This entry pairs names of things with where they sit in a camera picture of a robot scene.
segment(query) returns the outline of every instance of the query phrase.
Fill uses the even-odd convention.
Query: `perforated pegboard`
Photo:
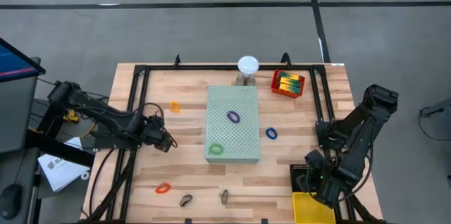
[[[227,117],[240,116],[239,123]],[[256,163],[260,159],[259,104],[257,88],[212,86],[206,108],[205,159],[211,163]],[[221,144],[223,153],[210,153],[212,144]]]

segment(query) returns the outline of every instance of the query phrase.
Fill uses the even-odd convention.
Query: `wooden table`
[[[125,110],[135,64],[120,63],[117,67],[109,105]],[[326,64],[326,73],[335,116],[344,118],[354,109],[354,101],[344,66]],[[234,85],[237,71],[224,70],[158,70],[152,71],[146,102],[160,104],[165,113],[166,128],[179,147],[168,153],[153,146],[139,149],[130,193],[127,223],[294,223],[289,164],[305,163],[304,156],[318,149],[314,123],[317,121],[314,95],[308,71],[292,71],[305,76],[302,97],[292,99],[271,92],[272,71],[255,74],[259,95],[261,158],[258,164],[211,165],[204,159],[206,89],[209,85]],[[327,118],[321,78],[317,82],[324,117]],[[180,103],[179,113],[169,109],[171,101]],[[145,115],[153,114],[147,106]],[[277,129],[277,140],[266,137],[268,127]],[[97,152],[91,180],[83,206],[87,212],[93,177],[108,150]],[[109,157],[94,191],[93,207],[111,188],[117,150]],[[172,185],[166,194],[156,194],[162,182]],[[223,190],[229,191],[228,203],[221,204]],[[180,208],[182,196],[194,199]],[[114,217],[122,201],[118,193]],[[357,196],[377,218],[382,218],[372,177]]]

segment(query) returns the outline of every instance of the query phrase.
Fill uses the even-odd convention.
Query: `orange ring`
[[[168,190],[171,189],[171,185],[168,183],[162,183],[160,184],[156,189],[155,192],[158,194],[163,194],[163,193],[167,193]]]
[[[172,101],[169,105],[169,108],[172,112],[178,113],[178,111],[180,110],[180,104],[176,101]]]

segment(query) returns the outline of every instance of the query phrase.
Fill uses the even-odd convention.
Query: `purple ring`
[[[240,122],[240,115],[238,115],[238,113],[236,113],[234,111],[227,112],[227,118],[228,118],[228,120],[232,121],[232,123]]]

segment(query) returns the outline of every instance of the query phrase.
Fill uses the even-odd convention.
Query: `computer screen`
[[[45,70],[33,60],[0,39],[0,82],[44,74]]]

